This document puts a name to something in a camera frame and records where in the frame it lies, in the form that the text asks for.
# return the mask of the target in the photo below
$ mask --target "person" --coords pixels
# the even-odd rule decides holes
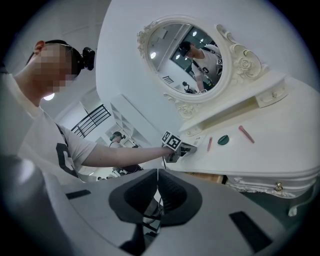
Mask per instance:
[[[110,145],[109,147],[110,148],[122,148],[121,144],[120,144],[120,141],[122,139],[125,139],[126,136],[125,135],[122,135],[121,132],[119,131],[116,131],[113,133],[113,135],[110,137]],[[125,172],[128,172],[128,173],[135,173],[137,171],[141,171],[142,168],[138,165],[138,164],[132,164],[132,165],[129,165],[129,166],[123,166],[121,167],[122,169],[125,170]]]
[[[82,182],[77,172],[80,166],[122,167],[173,153],[168,147],[112,148],[97,144],[56,124],[41,109],[43,97],[58,92],[78,76],[82,61],[80,53],[65,41],[38,41],[19,73],[12,75],[1,69],[1,154],[29,159],[64,185]]]
[[[213,86],[218,83],[222,73],[222,58],[218,47],[207,44],[197,49],[194,43],[183,41],[178,50],[183,57],[193,59],[191,68],[200,92],[205,89],[203,76],[207,76]]]

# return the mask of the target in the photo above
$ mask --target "gold drawer handle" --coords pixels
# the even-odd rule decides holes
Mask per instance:
[[[277,182],[276,183],[276,187],[274,188],[275,191],[280,192],[281,190],[283,190],[284,188],[281,186],[281,182]]]

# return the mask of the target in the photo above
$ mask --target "mirror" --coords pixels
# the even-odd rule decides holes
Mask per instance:
[[[218,83],[223,60],[213,39],[187,23],[169,23],[150,37],[148,61],[162,81],[184,94],[201,94]]]

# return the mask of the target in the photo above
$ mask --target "black cap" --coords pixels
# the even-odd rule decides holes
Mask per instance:
[[[187,52],[190,51],[190,48],[191,48],[190,45],[191,45],[191,43],[188,41],[184,41],[179,44],[178,50],[179,50],[181,56],[183,56],[183,57],[186,56]]]
[[[122,136],[121,132],[120,131],[116,131],[113,133],[113,135],[117,135],[117,136]]]

